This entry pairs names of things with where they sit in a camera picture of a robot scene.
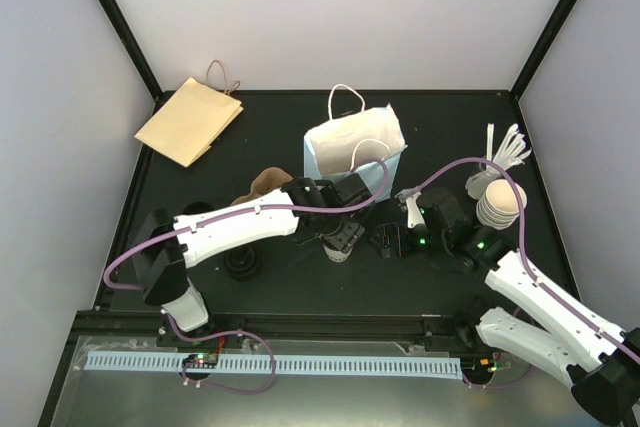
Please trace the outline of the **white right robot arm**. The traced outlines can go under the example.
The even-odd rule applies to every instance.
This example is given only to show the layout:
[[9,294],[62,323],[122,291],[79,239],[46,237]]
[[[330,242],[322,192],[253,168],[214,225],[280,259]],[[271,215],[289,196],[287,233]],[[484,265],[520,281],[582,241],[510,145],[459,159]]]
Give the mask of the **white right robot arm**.
[[426,254],[453,260],[459,271],[478,270],[485,284],[526,312],[530,322],[501,307],[474,302],[459,313],[457,343],[506,350],[567,386],[576,402],[599,422],[616,426],[639,400],[639,331],[599,316],[547,277],[502,229],[517,219],[517,206],[496,207],[487,195],[466,216],[447,190],[405,189],[396,196],[403,223],[378,227],[372,243],[386,256]]

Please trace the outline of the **stack of black lids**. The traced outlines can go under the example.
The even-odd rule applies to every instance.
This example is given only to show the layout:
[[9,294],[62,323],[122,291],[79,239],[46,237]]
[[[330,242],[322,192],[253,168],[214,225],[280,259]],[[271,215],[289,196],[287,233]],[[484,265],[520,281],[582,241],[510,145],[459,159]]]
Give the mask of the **stack of black lids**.
[[252,280],[262,268],[260,250],[252,245],[244,245],[226,251],[223,261],[229,276],[238,282]]

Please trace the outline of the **light blue paper bag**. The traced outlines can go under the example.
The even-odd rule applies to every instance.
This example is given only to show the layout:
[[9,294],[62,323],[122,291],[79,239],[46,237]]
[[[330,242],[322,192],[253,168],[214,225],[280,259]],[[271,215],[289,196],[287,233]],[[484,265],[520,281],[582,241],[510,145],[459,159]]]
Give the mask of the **light blue paper bag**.
[[[333,113],[335,93],[345,89],[360,101],[356,112],[342,117]],[[303,137],[304,175],[313,180],[337,182],[358,174],[370,192],[382,188],[379,202],[391,197],[400,158],[407,148],[399,119],[391,105],[366,106],[355,89],[336,84],[327,101],[328,119]]]

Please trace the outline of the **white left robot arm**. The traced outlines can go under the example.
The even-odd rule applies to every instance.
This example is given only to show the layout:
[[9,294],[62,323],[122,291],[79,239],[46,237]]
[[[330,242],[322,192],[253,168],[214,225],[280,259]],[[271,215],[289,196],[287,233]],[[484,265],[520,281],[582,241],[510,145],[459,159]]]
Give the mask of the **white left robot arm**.
[[135,236],[142,248],[133,265],[143,302],[169,313],[191,345],[205,345],[215,323],[189,269],[217,254],[299,232],[346,255],[364,232],[357,215],[371,197],[361,176],[351,173],[337,182],[294,178],[256,199],[215,211],[171,216],[154,210]]

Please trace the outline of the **white paper coffee cup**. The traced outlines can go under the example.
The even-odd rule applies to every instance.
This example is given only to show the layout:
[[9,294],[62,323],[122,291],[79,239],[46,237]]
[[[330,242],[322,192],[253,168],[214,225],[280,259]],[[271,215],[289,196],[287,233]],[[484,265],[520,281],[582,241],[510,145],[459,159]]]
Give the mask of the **white paper coffee cup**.
[[334,249],[326,243],[323,244],[323,248],[328,259],[335,263],[345,262],[349,258],[352,252],[351,248],[347,249],[346,251],[342,251],[342,250]]

